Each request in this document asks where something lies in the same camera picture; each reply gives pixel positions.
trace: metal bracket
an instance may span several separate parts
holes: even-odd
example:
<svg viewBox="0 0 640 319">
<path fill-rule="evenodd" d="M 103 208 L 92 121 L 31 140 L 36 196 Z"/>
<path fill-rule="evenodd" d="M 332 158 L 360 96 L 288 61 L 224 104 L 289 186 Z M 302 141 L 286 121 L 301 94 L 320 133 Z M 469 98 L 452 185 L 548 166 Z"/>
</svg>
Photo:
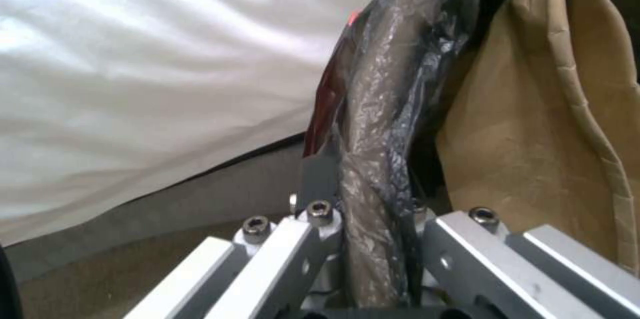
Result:
<svg viewBox="0 0 640 319">
<path fill-rule="evenodd" d="M 599 318 L 464 212 L 428 222 L 425 268 L 456 305 L 488 301 L 508 318 Z"/>
<path fill-rule="evenodd" d="M 201 318 L 248 260 L 241 246 L 208 237 L 125 319 Z"/>
</svg>

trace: white fabric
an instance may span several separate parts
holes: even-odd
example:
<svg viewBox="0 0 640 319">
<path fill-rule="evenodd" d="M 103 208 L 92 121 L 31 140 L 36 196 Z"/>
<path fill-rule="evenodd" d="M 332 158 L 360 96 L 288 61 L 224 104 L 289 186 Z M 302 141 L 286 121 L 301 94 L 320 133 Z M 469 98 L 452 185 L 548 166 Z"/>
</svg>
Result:
<svg viewBox="0 0 640 319">
<path fill-rule="evenodd" d="M 0 242 L 302 132 L 368 2 L 0 0 Z"/>
</svg>

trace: hole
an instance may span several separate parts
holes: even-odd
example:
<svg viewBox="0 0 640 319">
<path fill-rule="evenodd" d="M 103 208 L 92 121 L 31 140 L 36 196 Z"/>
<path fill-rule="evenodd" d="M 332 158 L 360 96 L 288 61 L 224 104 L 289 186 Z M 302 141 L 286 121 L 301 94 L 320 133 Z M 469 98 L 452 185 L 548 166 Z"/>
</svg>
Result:
<svg viewBox="0 0 640 319">
<path fill-rule="evenodd" d="M 440 256 L 440 264 L 444 269 L 450 271 L 453 268 L 453 258 L 451 257 L 451 255 L 443 253 Z"/>
<path fill-rule="evenodd" d="M 496 218 L 496 215 L 494 215 L 494 212 L 493 212 L 493 211 L 488 210 L 488 209 L 485 209 L 485 208 L 483 208 L 483 207 L 478 208 L 478 209 L 474 212 L 474 215 L 475 215 L 477 218 L 480 218 L 480 219 L 489 219 L 489 220 L 491 220 L 491 219 L 495 219 L 495 218 Z"/>
<path fill-rule="evenodd" d="M 460 309 L 444 310 L 439 319 L 471 319 L 471 316 Z"/>
<path fill-rule="evenodd" d="M 315 210 L 316 212 L 322 212 L 323 210 L 327 209 L 327 206 L 325 205 L 325 203 L 314 203 L 313 205 L 311 205 L 311 209 Z"/>
<path fill-rule="evenodd" d="M 249 227 L 256 228 L 262 226 L 265 222 L 261 218 L 252 218 L 249 220 Z"/>
<path fill-rule="evenodd" d="M 311 267 L 311 265 L 309 264 L 309 260 L 308 260 L 308 259 L 305 259 L 305 260 L 302 262 L 302 275 L 303 275 L 303 276 L 306 276 L 306 275 L 307 275 L 307 273 L 309 273 L 309 268 L 310 268 L 310 267 Z"/>
</svg>

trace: gray floor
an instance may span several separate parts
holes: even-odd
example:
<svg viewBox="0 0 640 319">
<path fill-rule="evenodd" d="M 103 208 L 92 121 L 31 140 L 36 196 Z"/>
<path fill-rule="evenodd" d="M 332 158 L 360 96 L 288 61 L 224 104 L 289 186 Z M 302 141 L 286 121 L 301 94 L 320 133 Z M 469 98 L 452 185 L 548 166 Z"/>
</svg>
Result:
<svg viewBox="0 0 640 319">
<path fill-rule="evenodd" d="M 7 248 L 27 319 L 121 318 L 208 235 L 281 217 L 302 145 L 286 146 Z"/>
<path fill-rule="evenodd" d="M 240 221 L 151 237 L 23 282 L 26 319 L 123 317 L 205 237 L 230 239 Z"/>
</svg>

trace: silver bolt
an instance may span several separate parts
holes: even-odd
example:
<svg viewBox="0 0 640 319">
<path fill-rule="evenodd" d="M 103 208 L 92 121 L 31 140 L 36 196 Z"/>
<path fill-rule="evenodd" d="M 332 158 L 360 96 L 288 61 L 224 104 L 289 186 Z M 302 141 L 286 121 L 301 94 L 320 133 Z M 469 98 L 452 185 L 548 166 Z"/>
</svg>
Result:
<svg viewBox="0 0 640 319">
<path fill-rule="evenodd" d="M 469 210 L 469 217 L 473 219 L 474 222 L 488 230 L 491 234 L 496 234 L 498 226 L 500 225 L 500 218 L 498 218 L 498 214 L 488 207 L 474 207 Z"/>
<path fill-rule="evenodd" d="M 297 194 L 293 193 L 290 196 L 288 196 L 288 210 L 291 212 L 291 214 L 295 215 L 296 214 L 296 203 L 298 202 L 298 196 Z"/>
<path fill-rule="evenodd" d="M 314 227 L 323 227 L 331 224 L 334 219 L 334 207 L 326 200 L 316 200 L 306 207 L 306 216 Z"/>
<path fill-rule="evenodd" d="M 242 235 L 249 244 L 262 244 L 271 233 L 272 226 L 266 216 L 252 216 L 242 223 Z"/>
</svg>

